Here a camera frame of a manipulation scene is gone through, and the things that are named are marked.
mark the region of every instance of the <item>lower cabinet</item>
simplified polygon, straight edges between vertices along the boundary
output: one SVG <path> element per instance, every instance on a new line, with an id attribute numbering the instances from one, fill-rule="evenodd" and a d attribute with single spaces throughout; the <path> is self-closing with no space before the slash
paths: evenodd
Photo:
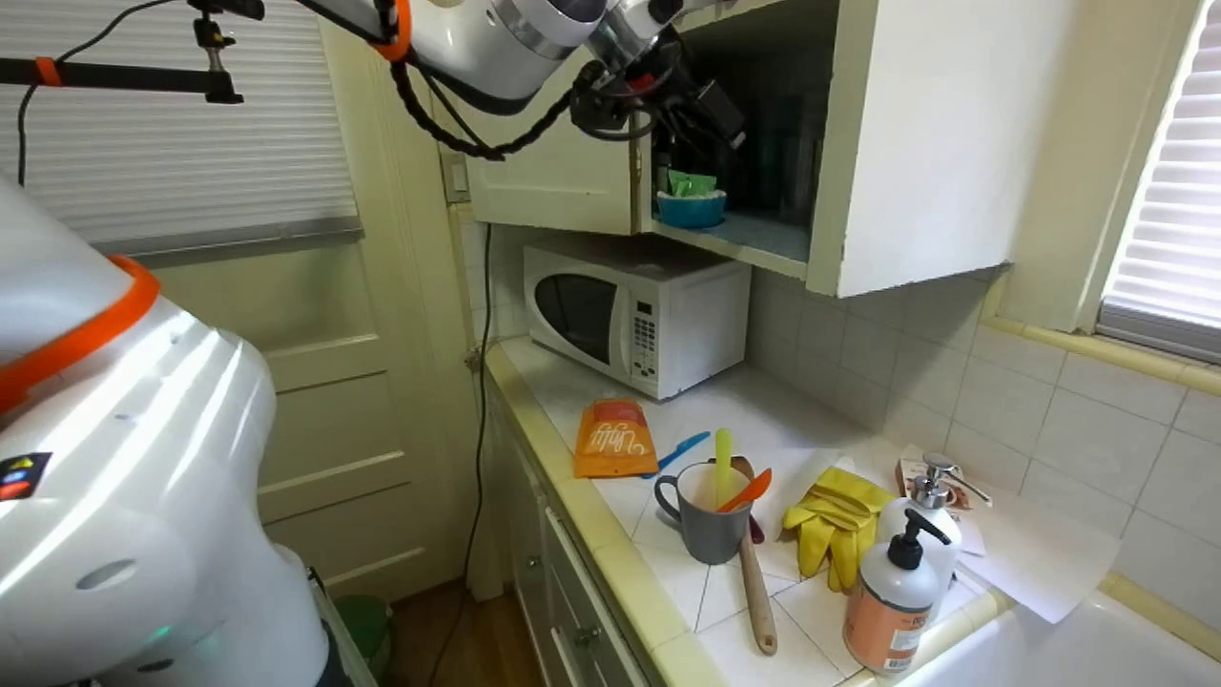
<path id="1" fill-rule="evenodd" d="M 505 420 L 498 424 L 505 490 L 508 575 L 532 627 L 551 687 L 629 687 L 645 682 L 638 657 L 619 629 L 596 570 L 583 563 L 563 504 L 538 473 L 535 452 Z"/>

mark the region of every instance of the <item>spray bottle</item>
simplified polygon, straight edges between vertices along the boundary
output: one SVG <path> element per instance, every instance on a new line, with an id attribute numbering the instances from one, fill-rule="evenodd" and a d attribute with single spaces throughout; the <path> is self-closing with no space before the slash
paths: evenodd
<path id="1" fill-rule="evenodd" d="M 945 591 L 939 570 L 924 563 L 919 531 L 939 542 L 945 542 L 945 535 L 916 509 L 906 517 L 906 535 L 893 535 L 868 554 L 842 619 L 842 646 L 878 676 L 893 676 L 914 666 L 919 629 Z"/>

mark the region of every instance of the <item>power cord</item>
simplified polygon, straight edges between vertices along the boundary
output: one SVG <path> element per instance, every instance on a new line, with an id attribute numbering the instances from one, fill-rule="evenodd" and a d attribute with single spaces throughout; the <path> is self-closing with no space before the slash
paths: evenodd
<path id="1" fill-rule="evenodd" d="M 120 10 L 100 33 L 92 33 L 87 42 L 65 50 L 63 56 L 55 56 L 55 66 L 68 66 L 76 55 L 86 55 L 86 50 L 100 46 L 107 33 L 115 33 L 120 23 L 128 23 L 139 10 L 161 8 L 161 3 L 172 3 L 172 0 L 145 0 L 145 3 L 134 3 L 134 8 Z M 23 102 L 17 108 L 17 185 L 18 187 L 28 187 L 28 161 L 31 161 L 28 113 L 31 113 L 35 93 L 39 93 L 39 85 L 31 85 Z"/>
<path id="2" fill-rule="evenodd" d="M 465 615 L 465 575 L 469 575 L 469 557 L 474 557 L 474 540 L 483 531 L 483 517 L 486 517 L 486 439 L 490 439 L 490 339 L 494 339 L 494 234 L 498 225 L 486 225 L 486 322 L 483 322 L 483 387 L 476 387 L 476 439 L 474 439 L 474 518 L 469 518 L 469 535 L 465 535 L 465 554 L 461 554 L 461 597 L 458 597 L 458 610 L 456 622 L 443 639 L 443 650 L 435 654 L 430 667 L 427 667 L 427 687 L 443 676 L 443 662 L 456 646 L 456 634 L 461 627 Z"/>

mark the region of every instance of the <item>orange bag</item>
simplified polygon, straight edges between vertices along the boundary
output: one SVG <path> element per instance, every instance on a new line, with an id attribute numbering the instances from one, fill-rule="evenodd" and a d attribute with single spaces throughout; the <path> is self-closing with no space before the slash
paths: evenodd
<path id="1" fill-rule="evenodd" d="M 578 439 L 580 479 L 629 479 L 629 473 L 653 473 L 653 471 L 658 471 L 658 445 L 638 401 L 607 396 L 583 410 L 580 439 Z"/>

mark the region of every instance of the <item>floor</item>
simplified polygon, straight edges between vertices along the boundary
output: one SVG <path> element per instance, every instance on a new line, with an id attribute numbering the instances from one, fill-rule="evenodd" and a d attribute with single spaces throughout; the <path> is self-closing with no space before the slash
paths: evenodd
<path id="1" fill-rule="evenodd" d="M 395 687 L 538 687 L 527 619 L 510 591 L 476 605 L 461 583 L 443 583 L 395 608 Z"/>

